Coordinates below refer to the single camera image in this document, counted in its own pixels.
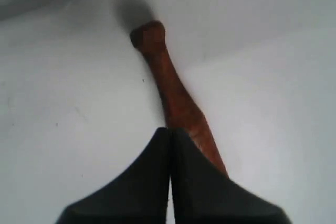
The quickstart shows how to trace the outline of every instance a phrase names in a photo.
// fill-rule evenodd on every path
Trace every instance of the wooden stick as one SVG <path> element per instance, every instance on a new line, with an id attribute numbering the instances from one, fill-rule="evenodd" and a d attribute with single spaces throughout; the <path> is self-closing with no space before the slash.
<path id="1" fill-rule="evenodd" d="M 225 175 L 227 171 L 203 112 L 198 108 L 170 59 L 165 28 L 159 21 L 149 22 L 130 34 L 133 46 L 148 63 L 160 93 L 167 127 L 181 127 L 201 152 Z"/>

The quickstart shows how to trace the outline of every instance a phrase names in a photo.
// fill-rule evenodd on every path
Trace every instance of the white floor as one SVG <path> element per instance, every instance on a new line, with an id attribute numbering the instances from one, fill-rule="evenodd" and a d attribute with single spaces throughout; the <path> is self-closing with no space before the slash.
<path id="1" fill-rule="evenodd" d="M 332 223 L 336 1 L 146 1 L 231 178 L 293 223 Z M 54 223 L 164 125 L 115 2 L 0 23 L 1 223 Z"/>

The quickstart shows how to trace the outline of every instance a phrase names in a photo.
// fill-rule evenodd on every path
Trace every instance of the white wall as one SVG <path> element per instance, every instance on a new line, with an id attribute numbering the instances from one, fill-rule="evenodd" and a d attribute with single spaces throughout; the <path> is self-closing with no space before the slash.
<path id="1" fill-rule="evenodd" d="M 332 223 L 336 2 L 147 1 L 231 178 L 293 223 Z M 1 222 L 55 222 L 164 125 L 115 2 L 72 0 L 0 23 Z"/>

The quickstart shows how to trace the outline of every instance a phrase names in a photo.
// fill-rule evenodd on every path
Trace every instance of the white surface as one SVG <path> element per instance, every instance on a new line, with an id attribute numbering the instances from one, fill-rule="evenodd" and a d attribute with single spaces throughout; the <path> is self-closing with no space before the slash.
<path id="1" fill-rule="evenodd" d="M 54 223 L 164 125 L 113 1 L 0 23 L 1 223 Z M 293 223 L 332 223 L 336 1 L 148 2 L 231 178 Z"/>

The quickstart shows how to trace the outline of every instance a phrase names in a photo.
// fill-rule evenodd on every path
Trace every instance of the wooden pestle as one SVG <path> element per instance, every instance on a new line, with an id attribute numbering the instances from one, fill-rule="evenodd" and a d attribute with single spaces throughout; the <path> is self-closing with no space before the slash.
<path id="1" fill-rule="evenodd" d="M 159 21 L 149 22 L 133 30 L 130 38 L 152 71 L 160 93 L 166 126 L 183 128 L 201 152 L 227 175 L 206 118 L 184 88 L 170 59 L 163 24 Z"/>

